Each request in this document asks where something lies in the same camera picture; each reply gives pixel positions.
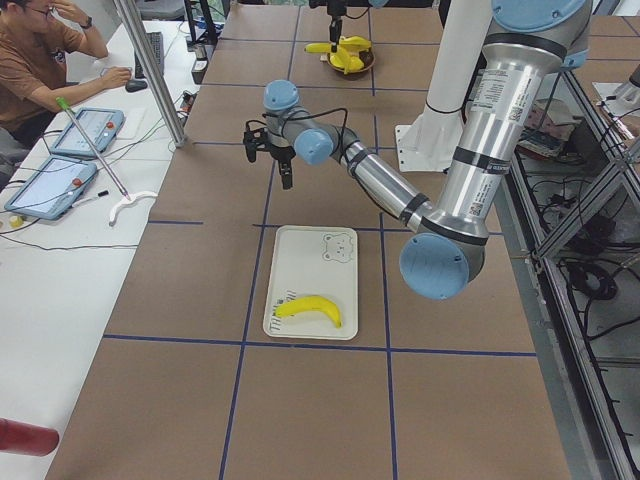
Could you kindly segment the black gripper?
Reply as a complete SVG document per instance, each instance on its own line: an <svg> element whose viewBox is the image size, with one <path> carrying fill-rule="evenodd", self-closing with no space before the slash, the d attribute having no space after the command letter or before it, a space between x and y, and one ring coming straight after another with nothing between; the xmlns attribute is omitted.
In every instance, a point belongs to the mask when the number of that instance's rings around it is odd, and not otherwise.
<svg viewBox="0 0 640 480"><path fill-rule="evenodd" d="M257 160L258 152L267 152L278 161L278 170L282 188L293 187L293 170L291 160L295 157L295 151L291 146L281 146L271 137L267 124L259 120L245 122L243 133L243 145L249 162Z"/></svg>
<svg viewBox="0 0 640 480"><path fill-rule="evenodd" d="M327 0L327 14L331 16L329 25L330 52L336 53L342 33L342 17L347 14L347 0Z"/></svg>

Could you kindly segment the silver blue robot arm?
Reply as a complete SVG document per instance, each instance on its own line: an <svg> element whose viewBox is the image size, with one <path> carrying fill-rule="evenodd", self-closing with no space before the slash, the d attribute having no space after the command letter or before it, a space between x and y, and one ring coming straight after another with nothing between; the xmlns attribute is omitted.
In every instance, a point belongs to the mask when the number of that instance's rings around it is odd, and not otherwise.
<svg viewBox="0 0 640 480"><path fill-rule="evenodd" d="M268 152L285 184L296 157L344 166L413 232L400 257L407 285L453 297L483 267L485 219L542 81L586 59L591 12L588 1L451 2L424 110L396 132L398 169L347 127L319 122L287 80L266 86L265 124L245 131L246 155Z"/></svg>
<svg viewBox="0 0 640 480"><path fill-rule="evenodd" d="M426 8L433 7L437 1L432 0L309 0L311 9L325 7L326 13L331 17L329 25L330 52L336 53L340 36L342 34L343 18L348 14L349 7L363 8Z"/></svg>

